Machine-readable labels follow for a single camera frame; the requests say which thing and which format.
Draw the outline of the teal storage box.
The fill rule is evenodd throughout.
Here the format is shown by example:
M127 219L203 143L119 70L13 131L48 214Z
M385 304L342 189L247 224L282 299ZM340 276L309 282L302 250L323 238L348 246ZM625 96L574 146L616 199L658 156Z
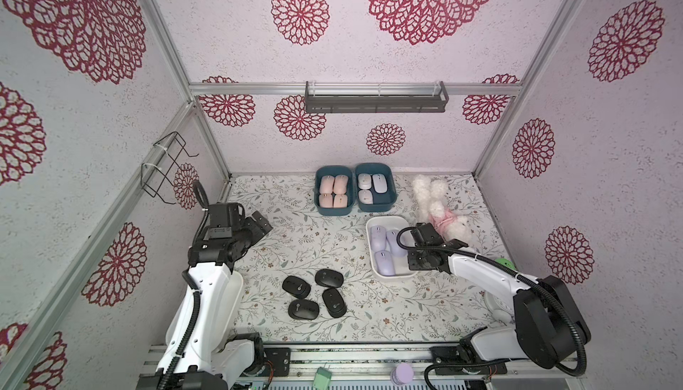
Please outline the teal storage box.
M324 166L315 175L314 201L324 217L350 215L357 199L354 175L341 165Z
M398 199L391 168L379 162L367 162L355 168L359 210L366 213L389 212Z

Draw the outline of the white mouse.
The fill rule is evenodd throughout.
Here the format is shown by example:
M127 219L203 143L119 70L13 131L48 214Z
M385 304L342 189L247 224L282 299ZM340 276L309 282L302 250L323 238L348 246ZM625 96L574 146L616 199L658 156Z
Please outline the white mouse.
M359 202L364 205L372 205L374 203L373 193L371 190L362 189L358 194Z
M370 174L358 174L358 188L360 190L370 190L373 187L373 178Z
M377 194L386 194L388 192L388 181L386 176L382 173L376 173L372 175L373 178L373 189Z

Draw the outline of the dark wall shelf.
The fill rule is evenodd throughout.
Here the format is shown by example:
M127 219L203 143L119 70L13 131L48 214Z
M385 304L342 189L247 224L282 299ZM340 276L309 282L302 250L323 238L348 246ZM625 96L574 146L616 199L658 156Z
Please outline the dark wall shelf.
M308 114L442 114L450 101L443 82L428 95L382 94L322 95L306 83L304 109Z

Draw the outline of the purple round cap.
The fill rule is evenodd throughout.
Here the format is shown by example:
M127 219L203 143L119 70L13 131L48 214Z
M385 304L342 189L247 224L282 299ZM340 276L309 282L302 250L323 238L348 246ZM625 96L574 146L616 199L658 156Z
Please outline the purple round cap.
M391 372L391 382L395 386L405 386L414 381L414 368L410 363L399 363Z

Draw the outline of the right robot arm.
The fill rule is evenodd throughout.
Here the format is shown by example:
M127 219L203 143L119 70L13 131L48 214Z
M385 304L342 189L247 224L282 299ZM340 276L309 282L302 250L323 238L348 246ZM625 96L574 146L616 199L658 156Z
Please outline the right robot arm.
M436 370L491 372L522 360L574 378L587 371L586 346L592 335L562 279L522 274L481 255L466 242L444 239L430 223L403 228L388 242L407 253L409 269L466 279L512 310L511 325L473 331L456 345L454 357L426 367L423 377L428 388L434 387L430 374Z

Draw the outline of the white plush toy pink dress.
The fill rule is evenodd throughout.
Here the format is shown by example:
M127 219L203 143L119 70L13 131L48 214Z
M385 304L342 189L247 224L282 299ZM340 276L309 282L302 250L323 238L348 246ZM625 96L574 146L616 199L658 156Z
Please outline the white plush toy pink dress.
M466 244L471 243L469 219L465 215L453 212L446 203L446 180L418 175L411 185L418 206L419 222L432 224L445 241L456 239Z

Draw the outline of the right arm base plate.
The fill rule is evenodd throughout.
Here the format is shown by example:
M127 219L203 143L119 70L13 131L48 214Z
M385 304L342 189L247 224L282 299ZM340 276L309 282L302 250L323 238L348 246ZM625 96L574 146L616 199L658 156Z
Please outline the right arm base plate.
M484 361L472 349L461 346L434 346L430 355L435 373L446 375L504 375L508 372L505 363Z

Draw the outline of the black mouse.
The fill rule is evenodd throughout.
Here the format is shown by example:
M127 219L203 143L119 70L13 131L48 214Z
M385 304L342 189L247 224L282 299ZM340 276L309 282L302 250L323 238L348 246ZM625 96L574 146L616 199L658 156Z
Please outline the black mouse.
M306 299L311 293L311 285L304 279L290 275L282 282L282 289L296 299Z
M315 320L319 316L319 304L309 299L295 299L288 306L288 315L294 320Z
M314 276L315 283L319 286L328 288L328 289L338 289L341 286L343 286L344 283L344 276L342 273L324 268L318 270Z
M347 313L347 305L337 288L328 288L323 291L322 299L327 312L332 318L340 318Z

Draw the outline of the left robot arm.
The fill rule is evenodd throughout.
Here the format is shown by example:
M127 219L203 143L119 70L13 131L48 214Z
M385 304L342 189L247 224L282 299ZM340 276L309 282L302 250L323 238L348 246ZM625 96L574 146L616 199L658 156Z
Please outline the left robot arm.
M191 188L204 215L181 274L187 290L167 330L165 353L154 374L138 380L139 389L231 389L265 364L261 335L231 336L231 326L245 284L235 265L272 226L239 203L210 203L197 180Z

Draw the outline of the white alarm clock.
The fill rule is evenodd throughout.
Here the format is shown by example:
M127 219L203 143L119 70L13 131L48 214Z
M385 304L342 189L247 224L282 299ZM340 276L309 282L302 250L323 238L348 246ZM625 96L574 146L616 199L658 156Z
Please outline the white alarm clock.
M503 322L505 324L514 323L513 308L505 305L503 301L490 292L484 293L484 304L492 317L498 322Z

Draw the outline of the green round toy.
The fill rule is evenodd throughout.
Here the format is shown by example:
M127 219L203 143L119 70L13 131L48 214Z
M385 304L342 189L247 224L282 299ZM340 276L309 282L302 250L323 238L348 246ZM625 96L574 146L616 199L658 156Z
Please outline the green round toy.
M512 270L514 270L514 271L517 270L517 268L515 267L514 263L512 263L512 262L511 262L509 259L507 259L507 258L498 258L498 259L496 260L496 263L498 263L498 264L500 264L500 265L504 265L505 267L508 267L508 268L510 268L510 269L512 269Z

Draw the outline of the white tray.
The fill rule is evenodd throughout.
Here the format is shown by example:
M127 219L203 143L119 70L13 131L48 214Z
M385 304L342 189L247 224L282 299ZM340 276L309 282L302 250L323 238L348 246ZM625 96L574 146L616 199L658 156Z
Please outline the white tray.
M396 242L400 230L409 222L400 216L370 217L366 222L366 241L373 272L380 280L400 281L416 276L408 267L408 252Z
M239 272L231 274L218 304L218 313L213 328L213 350L221 351L231 334L238 315L238 309L245 293L245 281Z

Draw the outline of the green connector block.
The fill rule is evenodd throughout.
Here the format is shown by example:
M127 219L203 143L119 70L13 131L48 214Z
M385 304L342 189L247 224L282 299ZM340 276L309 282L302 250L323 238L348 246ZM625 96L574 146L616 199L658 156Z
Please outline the green connector block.
M332 382L332 372L325 368L318 368L313 379L313 388L315 390L329 390Z

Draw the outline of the purple mouse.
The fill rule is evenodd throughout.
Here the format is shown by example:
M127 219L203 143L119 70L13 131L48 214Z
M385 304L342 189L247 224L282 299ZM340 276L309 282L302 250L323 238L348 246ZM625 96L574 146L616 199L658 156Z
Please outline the purple mouse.
M393 256L389 251L375 252L375 268L381 276L391 277L396 275Z
M388 250L394 258L405 258L408 254L408 251L400 243L400 237L398 233L398 230L388 230L386 232Z
M369 230L370 248L373 252L386 250L386 228L384 226L371 226Z

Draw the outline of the white tray front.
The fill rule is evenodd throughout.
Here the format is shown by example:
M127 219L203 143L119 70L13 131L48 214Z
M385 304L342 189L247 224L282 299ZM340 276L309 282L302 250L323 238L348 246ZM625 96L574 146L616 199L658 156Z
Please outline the white tray front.
M238 315L238 309L245 293L245 281L239 272L231 274L218 304L218 313L213 328L213 350L221 351L231 334Z

